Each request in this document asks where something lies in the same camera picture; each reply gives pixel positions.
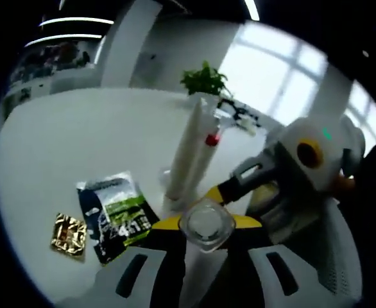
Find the potted plant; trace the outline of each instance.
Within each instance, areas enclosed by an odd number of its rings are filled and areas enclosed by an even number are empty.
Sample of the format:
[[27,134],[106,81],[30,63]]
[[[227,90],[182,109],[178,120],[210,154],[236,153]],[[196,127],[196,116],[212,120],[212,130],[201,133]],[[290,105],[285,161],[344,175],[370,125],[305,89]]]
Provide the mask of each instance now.
[[200,71],[184,71],[180,83],[188,90],[188,95],[202,92],[221,96],[221,93],[226,91],[232,97],[231,92],[225,86],[227,80],[224,74],[219,73],[217,69],[210,67],[209,63],[204,61]]

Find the gold packet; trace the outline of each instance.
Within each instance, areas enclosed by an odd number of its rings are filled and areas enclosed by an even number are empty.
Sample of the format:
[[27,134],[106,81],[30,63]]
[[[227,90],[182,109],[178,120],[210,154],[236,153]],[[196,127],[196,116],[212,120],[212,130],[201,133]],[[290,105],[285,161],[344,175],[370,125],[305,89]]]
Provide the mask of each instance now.
[[75,259],[82,259],[87,225],[68,215],[57,214],[51,248]]

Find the green light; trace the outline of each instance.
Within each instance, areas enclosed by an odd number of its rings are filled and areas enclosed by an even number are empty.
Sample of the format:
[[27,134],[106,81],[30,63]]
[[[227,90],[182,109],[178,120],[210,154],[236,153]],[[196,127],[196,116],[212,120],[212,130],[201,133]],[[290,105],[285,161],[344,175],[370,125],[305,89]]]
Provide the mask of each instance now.
[[328,133],[326,127],[323,129],[322,132],[323,132],[324,136],[325,136],[327,139],[331,140],[332,137],[331,137],[330,134]]

